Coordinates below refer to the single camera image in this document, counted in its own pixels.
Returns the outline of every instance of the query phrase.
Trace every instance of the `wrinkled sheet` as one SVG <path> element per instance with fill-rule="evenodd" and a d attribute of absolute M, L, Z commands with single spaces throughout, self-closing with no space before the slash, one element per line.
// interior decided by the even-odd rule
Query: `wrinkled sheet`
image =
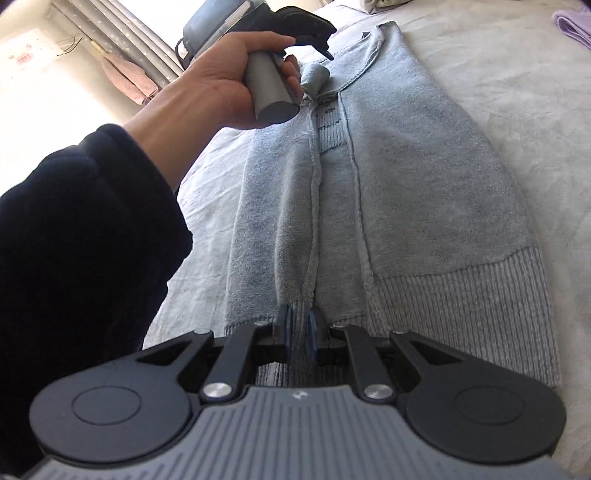
<path fill-rule="evenodd" d="M 568 412 L 555 458 L 573 474 L 591 473 L 591 54 L 551 20 L 554 11 L 579 4 L 413 0 L 366 15 L 339 1 L 318 11 L 339 28 L 332 52 L 373 25 L 396 21 L 419 61 L 513 172 L 540 237 L 554 302 Z M 307 47 L 291 50 L 301 61 L 317 58 Z M 169 283 L 147 346 L 196 327 L 222 333 L 217 306 L 251 138 L 220 132 L 183 182 L 178 199 L 194 248 Z M 225 165 L 223 176 L 207 175 L 214 162 Z"/>

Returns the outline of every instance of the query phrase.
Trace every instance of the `dark sleeve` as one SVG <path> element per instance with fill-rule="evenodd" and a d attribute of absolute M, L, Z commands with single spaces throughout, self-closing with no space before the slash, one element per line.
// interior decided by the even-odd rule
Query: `dark sleeve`
<path fill-rule="evenodd" d="M 39 458 L 36 393 L 139 349 L 191 243 L 163 177 L 115 125 L 0 198 L 0 461 L 12 472 Z"/>

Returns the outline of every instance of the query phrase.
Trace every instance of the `electrical wire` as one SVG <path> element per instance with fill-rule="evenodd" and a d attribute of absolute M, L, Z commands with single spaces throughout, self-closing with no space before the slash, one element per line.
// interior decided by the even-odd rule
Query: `electrical wire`
<path fill-rule="evenodd" d="M 84 40 L 84 37 L 80 38 L 76 43 L 72 42 L 72 45 L 70 45 L 67 49 L 65 49 L 64 53 L 62 53 L 61 55 L 65 55 L 66 53 L 70 53 L 72 50 L 74 50 L 78 46 L 78 44 L 82 40 Z"/>

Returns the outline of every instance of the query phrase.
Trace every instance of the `fingers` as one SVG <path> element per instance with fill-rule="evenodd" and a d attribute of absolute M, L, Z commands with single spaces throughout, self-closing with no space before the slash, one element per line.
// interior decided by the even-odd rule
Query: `fingers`
<path fill-rule="evenodd" d="M 281 72 L 285 75 L 287 83 L 293 89 L 295 95 L 301 100 L 304 96 L 304 89 L 300 85 L 301 73 L 297 58 L 289 55 L 281 65 Z"/>
<path fill-rule="evenodd" d="M 301 87 L 300 81 L 296 77 L 287 77 L 287 83 L 293 89 L 295 96 L 302 100 L 304 89 Z"/>
<path fill-rule="evenodd" d="M 252 51 L 281 51 L 296 43 L 294 37 L 275 32 L 232 32 L 226 36 L 241 40 L 248 53 Z"/>
<path fill-rule="evenodd" d="M 289 55 L 285 59 L 281 66 L 281 71 L 286 77 L 296 77 L 298 80 L 301 80 L 300 67 L 297 63 L 297 58 L 293 55 Z"/>

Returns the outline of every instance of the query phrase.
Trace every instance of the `gray cardigan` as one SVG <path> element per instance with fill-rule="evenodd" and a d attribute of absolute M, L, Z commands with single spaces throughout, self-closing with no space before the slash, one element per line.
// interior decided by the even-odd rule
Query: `gray cardigan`
<path fill-rule="evenodd" d="M 274 384 L 342 380 L 310 363 L 315 304 L 332 323 L 411 329 L 556 385 L 539 247 L 495 150 L 394 23 L 335 58 L 307 65 L 301 112 L 252 140 L 226 333 L 293 306 L 293 363 L 262 372 Z"/>

